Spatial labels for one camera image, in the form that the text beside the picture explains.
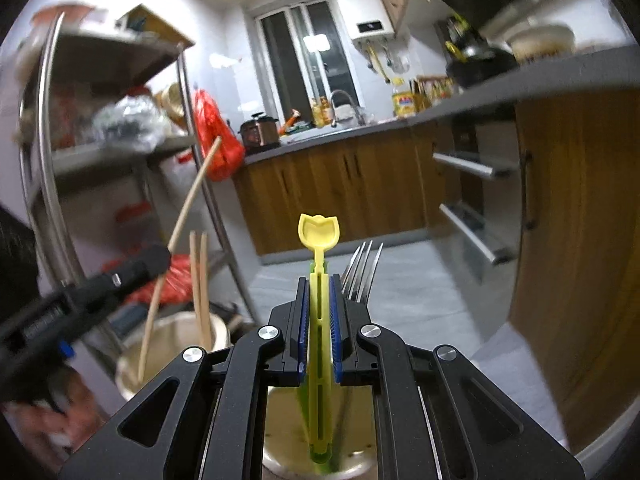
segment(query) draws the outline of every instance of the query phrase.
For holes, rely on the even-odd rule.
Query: sink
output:
[[[371,126],[372,124],[376,124],[375,121],[366,124],[366,126]],[[332,126],[324,126],[322,128],[314,128],[313,130],[307,130],[306,132],[300,132],[298,134],[290,134],[286,136],[280,137],[280,143],[282,145],[293,144],[296,142],[302,142],[303,140],[313,139],[315,137],[324,137],[330,136],[333,134],[337,134],[338,132],[344,132],[346,130],[354,130],[356,128],[364,128],[365,126],[358,126],[358,123],[353,121],[347,121],[345,123],[338,123],[338,125],[333,128]]]

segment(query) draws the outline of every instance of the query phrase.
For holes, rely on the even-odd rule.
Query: bottle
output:
[[[331,110],[329,101],[327,101],[324,96],[320,98],[320,107],[322,108],[322,120],[324,121],[324,126],[327,126],[334,120],[334,111]]]
[[[322,128],[324,126],[324,117],[322,116],[322,108],[316,102],[315,98],[311,98],[311,114],[314,117],[314,123],[316,128]]]
[[[396,117],[410,117],[415,115],[414,93],[401,77],[392,80],[394,91],[391,99],[394,102],[394,112]]]

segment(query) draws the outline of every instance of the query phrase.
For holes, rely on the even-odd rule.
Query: window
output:
[[[310,100],[328,99],[336,89],[360,104],[327,1],[285,7],[257,21],[280,121],[292,108],[312,121]],[[336,106],[347,102],[343,95],[335,97]]]

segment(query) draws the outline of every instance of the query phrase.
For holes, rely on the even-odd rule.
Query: shelf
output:
[[[154,166],[193,146],[193,136],[169,137],[152,153],[133,153],[117,146],[84,144],[56,150],[52,154],[53,173],[59,195],[64,195],[116,180],[131,173],[133,166],[145,162]],[[28,194],[30,204],[40,195],[40,175],[36,172]]]
[[[453,152],[433,153],[433,160],[451,166],[465,173],[471,173],[485,180],[495,180],[509,176],[516,168],[500,160],[487,160],[477,153]]]
[[[125,91],[171,65],[178,47],[126,30],[63,25],[54,56],[55,84],[89,83]]]
[[[209,252],[209,279],[227,264],[226,253],[222,249]]]
[[[440,210],[455,227],[478,249],[489,264],[497,266],[513,260],[511,252],[484,228],[484,219],[463,203],[440,204]]]

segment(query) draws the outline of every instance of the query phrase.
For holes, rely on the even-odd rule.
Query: window frame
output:
[[[331,14],[331,18],[332,20],[334,20],[335,28],[338,32],[338,40],[340,41],[340,46],[342,47],[342,51],[344,52],[344,57],[347,62],[347,66],[351,75],[351,80],[353,82],[353,87],[356,92],[356,95],[353,97],[357,99],[361,107],[365,106],[364,98],[363,98],[362,91],[360,89],[360,84],[358,81],[358,77],[356,76],[355,65],[353,63],[353,59],[351,59],[351,55],[348,50],[349,45],[346,43],[346,40],[349,41],[349,38],[345,36],[342,19],[341,19],[340,13],[337,12],[334,0],[306,0],[302,2],[297,2],[295,4],[279,7],[277,9],[270,10],[269,12],[265,12],[255,17],[255,27],[258,32],[258,41],[260,43],[260,54],[262,55],[264,66],[266,67],[269,87],[271,89],[271,94],[273,95],[273,101],[276,107],[276,112],[281,124],[284,124],[287,118],[285,117],[284,111],[282,110],[282,99],[280,97],[280,93],[278,92],[275,72],[273,71],[273,65],[271,63],[271,56],[269,55],[269,49],[267,47],[267,41],[266,41],[266,36],[264,32],[264,27],[262,26],[262,20],[265,18],[268,18],[269,16],[273,16],[274,14],[278,14],[280,12],[284,13],[285,19],[287,22],[287,28],[289,30],[289,35],[291,37],[293,48],[296,53],[296,60],[300,67],[300,73],[302,74],[302,79],[305,84],[306,94],[309,100],[311,100],[312,98],[315,98],[315,94],[313,92],[313,86],[311,84],[309,73],[306,68],[305,59],[303,57],[302,49],[304,48],[304,45],[301,43],[300,38],[298,37],[298,34],[296,32],[295,24],[293,22],[292,10],[297,7],[300,8],[300,12],[302,14],[302,19],[305,23],[306,30],[310,35],[314,35],[315,31],[311,23],[311,18],[309,16],[308,9],[306,7],[309,5],[318,4],[321,2],[324,2],[327,4],[329,13]],[[316,62],[318,64],[318,68],[320,71],[322,85],[324,86],[323,88],[324,95],[326,95],[326,97],[328,98],[331,92],[331,89],[329,87],[329,81],[326,76],[326,71],[324,69],[324,63],[322,62],[322,55],[320,52],[314,52],[314,55],[316,56]]]

